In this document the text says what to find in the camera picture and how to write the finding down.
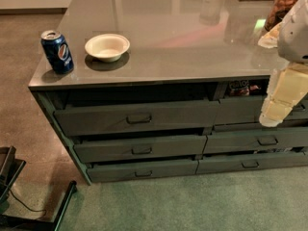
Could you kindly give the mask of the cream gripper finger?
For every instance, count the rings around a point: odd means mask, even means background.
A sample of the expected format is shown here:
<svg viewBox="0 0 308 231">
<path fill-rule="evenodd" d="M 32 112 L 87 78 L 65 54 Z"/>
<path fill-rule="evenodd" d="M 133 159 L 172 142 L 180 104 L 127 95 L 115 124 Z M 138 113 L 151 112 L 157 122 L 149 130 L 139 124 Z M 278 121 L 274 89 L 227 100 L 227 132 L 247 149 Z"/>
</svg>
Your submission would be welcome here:
<svg viewBox="0 0 308 231">
<path fill-rule="evenodd" d="M 290 114 L 308 93 L 308 64 L 289 63 L 275 69 L 267 89 L 259 122 L 265 127 L 276 127 Z"/>
</svg>

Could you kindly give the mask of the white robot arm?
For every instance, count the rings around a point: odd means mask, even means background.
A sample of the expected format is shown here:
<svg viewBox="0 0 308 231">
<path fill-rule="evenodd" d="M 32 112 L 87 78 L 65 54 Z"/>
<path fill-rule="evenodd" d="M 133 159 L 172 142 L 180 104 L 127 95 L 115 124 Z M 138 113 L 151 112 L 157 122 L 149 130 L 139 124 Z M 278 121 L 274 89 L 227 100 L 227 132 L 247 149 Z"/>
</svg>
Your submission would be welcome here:
<svg viewBox="0 0 308 231">
<path fill-rule="evenodd" d="M 259 122 L 276 127 L 308 93 L 308 0 L 297 0 L 284 16 L 277 37 L 278 55 L 289 63 L 275 69 Z"/>
</svg>

